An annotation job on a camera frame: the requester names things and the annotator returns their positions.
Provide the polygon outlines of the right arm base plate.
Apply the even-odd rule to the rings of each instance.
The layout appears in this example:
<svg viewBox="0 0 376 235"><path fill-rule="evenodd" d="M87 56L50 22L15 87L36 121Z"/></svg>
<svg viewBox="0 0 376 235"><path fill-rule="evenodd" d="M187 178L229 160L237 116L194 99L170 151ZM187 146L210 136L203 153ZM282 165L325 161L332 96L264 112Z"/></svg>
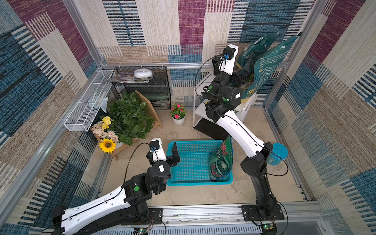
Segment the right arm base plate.
<svg viewBox="0 0 376 235"><path fill-rule="evenodd" d="M285 220L284 211L280 204L275 205L271 210L254 205L242 205L244 221L272 221Z"/></svg>

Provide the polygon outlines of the colourful flower soil bag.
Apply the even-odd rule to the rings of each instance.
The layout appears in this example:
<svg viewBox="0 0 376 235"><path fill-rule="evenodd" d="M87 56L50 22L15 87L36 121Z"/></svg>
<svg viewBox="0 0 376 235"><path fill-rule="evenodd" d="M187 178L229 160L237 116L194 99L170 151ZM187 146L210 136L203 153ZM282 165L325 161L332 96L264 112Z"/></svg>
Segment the colourful flower soil bag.
<svg viewBox="0 0 376 235"><path fill-rule="evenodd" d="M210 153L208 166L212 182L224 180L230 175L233 167L232 142L232 136L229 135L214 152Z"/></svg>

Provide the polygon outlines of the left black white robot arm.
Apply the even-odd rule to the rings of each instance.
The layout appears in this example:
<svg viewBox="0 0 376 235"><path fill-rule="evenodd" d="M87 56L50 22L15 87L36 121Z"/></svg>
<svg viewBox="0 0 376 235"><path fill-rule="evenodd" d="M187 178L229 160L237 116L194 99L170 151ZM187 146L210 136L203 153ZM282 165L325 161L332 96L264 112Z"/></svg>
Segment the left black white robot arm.
<svg viewBox="0 0 376 235"><path fill-rule="evenodd" d="M177 144L165 156L159 140L149 143L147 172L133 176L109 194L74 208L53 211L53 235L91 235L117 225L153 224L147 201L165 191L170 170L180 162Z"/></svg>

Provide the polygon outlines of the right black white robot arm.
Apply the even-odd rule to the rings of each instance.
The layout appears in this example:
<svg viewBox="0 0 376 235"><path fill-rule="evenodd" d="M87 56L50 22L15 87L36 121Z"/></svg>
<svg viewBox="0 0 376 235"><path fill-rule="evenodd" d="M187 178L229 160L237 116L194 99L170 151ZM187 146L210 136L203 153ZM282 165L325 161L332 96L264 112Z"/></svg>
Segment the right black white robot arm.
<svg viewBox="0 0 376 235"><path fill-rule="evenodd" d="M256 217L260 220L272 220L282 215L267 178L266 158L272 152L273 146L257 138L234 112L234 108L240 105L241 96L239 88L229 86L233 81L235 58L234 54L229 53L211 58L215 78L202 93L202 97L208 100L205 104L206 115L225 129L246 153L241 168L250 176L255 188Z"/></svg>

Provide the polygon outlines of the green soil bag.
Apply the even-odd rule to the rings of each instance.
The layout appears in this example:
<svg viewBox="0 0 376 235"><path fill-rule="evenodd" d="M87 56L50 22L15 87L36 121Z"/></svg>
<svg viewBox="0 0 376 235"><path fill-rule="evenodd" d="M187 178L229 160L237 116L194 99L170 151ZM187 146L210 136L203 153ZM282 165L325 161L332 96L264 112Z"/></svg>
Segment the green soil bag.
<svg viewBox="0 0 376 235"><path fill-rule="evenodd" d="M280 32L268 34L260 37L256 42L248 45L238 56L234 72L236 82L244 84L248 77L253 73L254 64L260 59L275 42Z"/></svg>
<svg viewBox="0 0 376 235"><path fill-rule="evenodd" d="M302 33L300 32L298 35L291 36L287 40L279 43L274 48L270 47L269 50L256 61L253 73L248 77L248 80L242 87L242 102L245 102L246 99L253 96L266 83L301 35Z"/></svg>

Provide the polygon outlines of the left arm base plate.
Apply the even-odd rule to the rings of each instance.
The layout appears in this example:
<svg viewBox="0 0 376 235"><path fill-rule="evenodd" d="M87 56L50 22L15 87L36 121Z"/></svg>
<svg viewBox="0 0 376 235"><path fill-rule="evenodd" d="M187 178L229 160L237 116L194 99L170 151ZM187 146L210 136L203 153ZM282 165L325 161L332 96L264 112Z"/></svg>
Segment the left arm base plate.
<svg viewBox="0 0 376 235"><path fill-rule="evenodd" d="M140 223L143 225L160 225L163 219L163 208L148 208L141 216Z"/></svg>

